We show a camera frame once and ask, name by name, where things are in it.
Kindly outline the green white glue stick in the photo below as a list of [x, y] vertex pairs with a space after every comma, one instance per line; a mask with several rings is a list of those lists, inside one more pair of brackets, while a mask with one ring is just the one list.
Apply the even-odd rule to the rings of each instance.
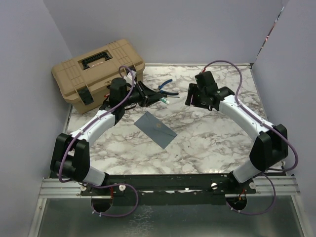
[[165, 104], [167, 104], [167, 105], [170, 104], [170, 102], [169, 102], [165, 97], [160, 98], [160, 101], [162, 101], [163, 103], [165, 103]]

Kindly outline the grey paper envelope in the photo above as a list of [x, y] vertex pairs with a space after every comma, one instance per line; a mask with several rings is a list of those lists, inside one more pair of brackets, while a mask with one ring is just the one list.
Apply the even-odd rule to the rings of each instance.
[[177, 134], [149, 112], [145, 112], [134, 125], [165, 149]]

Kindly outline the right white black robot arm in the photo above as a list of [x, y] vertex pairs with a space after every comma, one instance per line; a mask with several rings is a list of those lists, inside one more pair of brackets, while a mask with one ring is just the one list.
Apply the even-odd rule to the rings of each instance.
[[227, 188], [238, 193], [245, 182], [268, 170], [288, 156], [287, 129], [282, 124], [273, 125], [237, 102], [234, 92], [228, 87], [218, 87], [210, 71], [195, 76], [196, 82], [188, 87], [185, 105], [217, 110], [241, 127], [254, 144], [248, 161], [231, 172]]

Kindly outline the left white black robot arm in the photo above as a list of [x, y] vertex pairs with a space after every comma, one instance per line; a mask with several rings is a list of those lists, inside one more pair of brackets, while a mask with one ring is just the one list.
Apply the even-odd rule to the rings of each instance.
[[90, 146], [120, 121], [127, 106], [148, 107], [163, 98], [162, 93], [147, 88], [141, 81], [128, 84], [123, 78], [115, 78], [109, 89], [108, 98], [87, 124], [71, 134], [57, 136], [50, 164], [51, 172], [61, 182], [74, 180], [91, 184], [99, 195], [109, 189], [108, 174], [90, 165]]

